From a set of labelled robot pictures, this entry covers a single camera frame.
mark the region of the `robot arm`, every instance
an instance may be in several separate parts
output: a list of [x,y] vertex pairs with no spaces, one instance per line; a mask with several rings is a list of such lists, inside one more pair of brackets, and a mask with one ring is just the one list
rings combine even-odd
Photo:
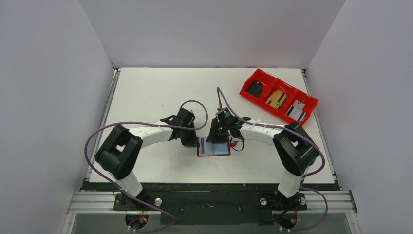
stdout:
[[[275,145],[284,166],[284,175],[278,186],[278,191],[286,198],[294,196],[301,186],[306,171],[318,157],[316,149],[288,131],[256,126],[256,121],[250,118],[244,117],[243,120],[234,117],[227,108],[219,110],[213,120],[208,139],[212,143],[214,140],[222,141],[225,133],[226,137],[232,136],[241,140],[254,140]],[[297,122],[281,126],[312,141]]]
[[[161,119],[156,125],[174,125],[194,128],[194,114],[181,108],[176,116]],[[132,196],[143,190],[133,173],[139,151],[149,145],[180,139],[184,146],[198,146],[195,131],[166,127],[140,127],[126,129],[115,126],[96,153],[95,160],[108,171],[116,182]]]
[[[157,125],[168,124],[194,128],[194,114],[181,108],[176,116],[162,119]],[[281,162],[285,168],[279,192],[286,198],[293,197],[299,190],[303,176],[316,160],[318,153],[310,144],[294,134],[280,129],[257,126],[254,120],[234,117],[227,108],[219,110],[211,125],[207,141],[220,143],[229,136],[241,140],[255,140],[269,145],[275,145]],[[296,133],[311,140],[298,123],[284,125]],[[138,196],[142,185],[133,173],[133,168],[141,148],[173,139],[180,139],[184,146],[197,146],[198,139],[193,130],[140,127],[130,131],[121,125],[115,126],[96,153],[95,159],[108,171],[119,185],[131,195]]]

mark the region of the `white wall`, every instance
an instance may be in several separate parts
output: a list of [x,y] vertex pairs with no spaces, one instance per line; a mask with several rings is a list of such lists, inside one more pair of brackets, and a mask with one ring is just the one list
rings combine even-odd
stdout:
[[115,66],[306,68],[344,0],[80,0]]
[[363,233],[412,233],[413,1],[347,0],[308,70]]
[[0,3],[0,233],[59,233],[113,68],[76,0]]

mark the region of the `white tabletop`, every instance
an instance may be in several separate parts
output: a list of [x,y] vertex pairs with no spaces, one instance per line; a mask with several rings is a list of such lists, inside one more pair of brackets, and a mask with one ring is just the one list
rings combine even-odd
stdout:
[[[255,68],[122,68],[113,95],[106,123],[141,121],[155,123],[177,114],[186,100],[195,99],[208,109],[209,120],[197,136],[207,136],[211,119],[218,107],[216,87],[219,86],[231,107],[242,117],[259,119],[270,124],[285,124],[269,112],[239,95],[244,82]],[[307,93],[300,69],[263,69],[288,84]],[[203,109],[196,103],[185,108],[195,114],[195,126],[205,121]],[[138,127],[126,125],[127,128]],[[319,128],[314,115],[304,129],[325,154]],[[102,140],[111,129],[102,134]],[[104,174],[98,163],[95,167]],[[320,157],[308,172],[321,165]],[[274,146],[246,141],[241,152],[230,156],[197,157],[196,148],[186,148],[180,140],[160,142],[142,149],[133,169],[140,182],[151,183],[279,183],[284,173]],[[92,172],[90,182],[106,182]],[[305,183],[334,183],[329,163]]]

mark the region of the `cable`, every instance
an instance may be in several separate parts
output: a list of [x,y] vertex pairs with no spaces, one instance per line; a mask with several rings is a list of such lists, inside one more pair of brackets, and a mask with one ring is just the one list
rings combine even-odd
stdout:
[[[235,113],[235,111],[234,111],[234,110],[231,108],[231,106],[228,104],[228,101],[226,100],[226,98],[225,98],[222,90],[220,89],[220,87],[217,87],[217,92],[218,92],[218,99],[220,99],[219,95],[222,95],[222,99],[224,100],[226,106],[228,107],[229,111],[233,113],[233,115],[234,115],[235,117],[237,117],[240,121],[242,121],[242,122],[244,122],[244,123],[246,123],[246,124],[252,125],[252,123],[250,123],[250,122],[248,122],[248,121],[245,121],[245,120],[242,119],[239,115],[237,115],[237,113]],[[288,128],[285,128],[285,127],[281,127],[281,126],[278,126],[278,125],[264,125],[264,124],[259,124],[259,123],[257,123],[256,125],[257,125],[257,126],[261,126],[261,127],[279,128],[279,129],[285,130],[285,131],[287,131],[287,132],[289,132],[289,133],[291,133],[291,134],[294,134],[294,135],[298,136],[299,138],[303,139],[304,141],[306,141],[307,143],[309,143],[311,146],[313,146],[314,149],[317,150],[317,153],[318,153],[318,154],[320,155],[320,157],[321,157],[321,166],[320,166],[317,170],[303,175],[302,179],[304,179],[304,178],[307,177],[307,176],[314,175],[314,174],[320,172],[320,171],[324,168],[324,166],[325,166],[325,157],[324,157],[323,153],[321,152],[321,150],[317,147],[317,145],[316,145],[315,143],[313,143],[312,141],[310,141],[309,139],[307,139],[307,138],[304,137],[303,135],[301,135],[301,134],[299,134],[299,133],[296,133],[296,132],[292,131],[291,129],[288,129]],[[319,225],[319,224],[320,224],[322,221],[324,221],[325,218],[327,217],[328,205],[327,205],[327,199],[325,198],[325,196],[324,196],[322,193],[320,193],[319,191],[314,190],[314,189],[309,189],[309,188],[305,188],[305,187],[301,187],[301,189],[302,189],[302,190],[306,190],[306,191],[313,191],[313,192],[319,194],[319,195],[324,199],[324,202],[325,202],[325,212],[324,212],[323,217],[322,217],[317,223],[315,223],[315,224],[313,224],[313,225],[311,225],[311,226],[309,226],[309,227],[294,229],[294,230],[292,230],[292,231],[304,231],[304,230],[311,229],[311,228]]]
[[277,221],[279,220],[279,218],[281,218],[285,213],[287,213],[288,211],[290,211],[291,208],[293,208],[294,206],[297,207],[300,203],[301,203],[301,198],[298,200],[298,202],[297,202],[296,204],[290,205],[290,206],[289,206],[287,209],[285,209],[281,214],[279,214],[279,215],[277,216],[277,218],[273,218],[271,221],[265,221],[265,220],[263,220],[263,218],[261,217],[260,211],[258,211],[258,212],[259,212],[259,213],[258,213],[258,217],[260,218],[260,220],[261,220],[262,223],[274,223],[274,222],[277,222]]
[[232,148],[233,150],[235,150],[235,151],[240,152],[240,151],[242,151],[242,150],[244,149],[245,140],[241,141],[241,143],[243,144],[243,146],[242,146],[242,148],[241,148],[240,150],[236,150],[234,147],[231,147],[231,148]]
[[220,95],[219,95],[219,92],[220,92],[220,91],[219,91],[218,88],[217,88],[219,109],[222,109],[221,97],[220,97]]
[[162,209],[157,208],[156,206],[152,206],[152,205],[150,205],[149,203],[146,203],[146,202],[144,202],[144,201],[142,201],[142,200],[140,200],[140,199],[132,196],[132,195],[129,194],[127,191],[125,191],[121,186],[119,186],[115,181],[111,180],[109,177],[107,177],[107,176],[105,176],[103,173],[101,173],[96,167],[94,167],[94,165],[92,164],[92,162],[91,162],[90,159],[89,159],[89,156],[88,156],[88,146],[89,146],[89,143],[90,143],[90,141],[92,140],[92,138],[93,138],[97,133],[99,133],[100,131],[102,131],[102,130],[104,130],[104,129],[107,129],[107,128],[110,128],[110,127],[113,127],[113,126],[116,126],[116,125],[123,125],[123,124],[138,124],[138,125],[145,125],[145,126],[150,126],[150,127],[179,128],[179,129],[185,129],[185,130],[199,130],[199,129],[202,129],[202,128],[205,127],[205,125],[208,123],[208,111],[207,111],[207,108],[206,108],[202,103],[200,103],[199,101],[196,101],[196,100],[186,101],[186,102],[184,102],[184,103],[181,105],[181,107],[182,107],[183,105],[185,105],[186,103],[188,103],[188,102],[198,103],[198,104],[201,105],[202,108],[205,110],[206,119],[205,119],[205,123],[204,123],[201,127],[198,127],[198,128],[187,128],[187,127],[180,127],[180,126],[157,125],[157,124],[143,123],[143,122],[135,122],[135,121],[118,122],[118,123],[111,123],[111,124],[109,124],[109,125],[103,126],[103,127],[99,128],[98,130],[94,131],[94,132],[87,138],[87,140],[86,140],[86,142],[85,142],[85,148],[84,148],[84,152],[83,152],[83,153],[84,153],[84,155],[85,155],[86,162],[87,162],[88,165],[92,168],[92,170],[94,170],[98,175],[100,175],[101,177],[105,178],[107,181],[109,181],[111,184],[113,184],[115,187],[117,187],[120,191],[122,191],[122,192],[123,192],[126,196],[128,196],[130,199],[133,199],[133,200],[135,200],[135,201],[137,201],[137,202],[139,202],[139,203],[141,203],[141,204],[143,204],[143,205],[145,205],[145,206],[147,206],[147,207],[149,207],[149,208],[152,208],[152,209],[154,209],[154,210],[156,210],[156,211],[160,211],[161,213],[164,213],[165,215],[167,215],[167,216],[169,216],[169,217],[171,217],[171,218],[173,218],[173,219],[175,220],[174,222],[172,222],[172,223],[170,223],[170,224],[168,224],[168,225],[159,227],[159,228],[155,228],[155,229],[151,229],[151,230],[144,230],[144,231],[143,231],[143,230],[136,230],[137,232],[140,232],[140,233],[150,233],[150,232],[155,232],[155,231],[159,231],[159,230],[165,229],[165,228],[170,227],[170,226],[172,226],[172,225],[174,225],[174,224],[176,223],[176,217],[173,216],[173,215],[171,215],[170,213],[162,210]]
[[[228,101],[226,100],[226,98],[225,98],[224,94],[222,93],[222,90],[220,89],[220,87],[217,87],[217,92],[218,92],[218,99],[220,99],[220,98],[219,98],[219,94],[221,94],[222,99],[224,100],[224,102],[225,102],[226,106],[228,107],[229,111],[232,112],[235,117],[237,117],[240,121],[242,121],[242,122],[244,122],[244,123],[246,123],[246,124],[252,125],[252,123],[250,123],[250,122],[242,119],[237,113],[235,113],[235,111],[234,111],[234,110],[231,108],[231,106],[228,104]],[[320,157],[321,157],[321,166],[320,166],[317,170],[303,175],[303,177],[302,177],[303,179],[304,179],[305,177],[307,177],[307,176],[311,176],[311,175],[314,175],[314,174],[320,172],[320,171],[324,168],[324,166],[325,166],[325,157],[324,157],[323,153],[322,153],[321,150],[317,147],[317,145],[315,145],[315,143],[313,143],[312,141],[310,141],[309,139],[307,139],[307,138],[304,137],[303,135],[301,135],[301,134],[299,134],[299,133],[296,133],[296,132],[294,132],[294,131],[291,130],[291,129],[288,129],[288,128],[285,128],[285,127],[281,127],[281,126],[278,126],[278,125],[264,125],[264,124],[260,124],[260,123],[257,123],[257,124],[255,124],[255,125],[256,125],[256,126],[261,126],[261,127],[266,127],[266,128],[279,128],[279,129],[285,130],[285,131],[287,131],[287,132],[289,132],[289,133],[291,133],[291,134],[293,134],[293,135],[296,135],[296,136],[298,136],[299,138],[303,139],[305,142],[309,143],[311,146],[314,147],[314,149],[317,150],[317,153],[318,153],[318,154],[320,155]]]
[[301,187],[301,189],[302,189],[302,190],[306,190],[306,191],[315,192],[315,193],[319,194],[319,195],[324,199],[324,203],[325,203],[325,212],[324,212],[324,215],[323,215],[323,217],[322,217],[317,223],[315,223],[315,224],[313,224],[313,225],[311,225],[311,226],[304,227],[304,228],[291,229],[291,230],[288,230],[288,229],[286,229],[286,228],[281,227],[281,229],[284,230],[284,231],[299,232],[299,231],[309,230],[309,229],[314,228],[314,227],[316,227],[317,225],[321,224],[322,221],[324,221],[325,218],[327,217],[328,204],[327,204],[327,199],[325,198],[325,196],[324,196],[322,193],[320,193],[319,191],[314,190],[314,189],[305,188],[305,187]]
[[291,219],[294,219],[294,217],[297,216],[297,213],[298,213],[298,206],[296,206],[296,212],[294,213],[294,215],[293,215],[293,217],[292,217]]

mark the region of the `red tray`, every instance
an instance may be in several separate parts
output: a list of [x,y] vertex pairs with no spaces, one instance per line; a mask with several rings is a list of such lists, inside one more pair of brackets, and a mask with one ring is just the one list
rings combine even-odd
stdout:
[[[262,83],[263,91],[257,97],[252,96],[246,92],[246,89],[252,84],[252,82],[258,81]],[[281,90],[287,94],[287,98],[284,100],[282,106],[278,109],[270,106],[266,103],[268,97],[276,90]],[[294,122],[295,120],[288,116],[286,112],[295,100],[303,103],[305,106],[303,111],[305,112],[305,117],[301,120],[300,124],[303,125],[310,117],[312,111],[317,106],[318,100],[305,92],[285,83],[284,81],[275,78],[274,76],[266,73],[261,69],[257,69],[252,76],[244,83],[243,88],[240,91],[240,95],[251,101],[252,103],[259,105],[265,110],[269,111],[278,118],[284,120],[287,123]]]

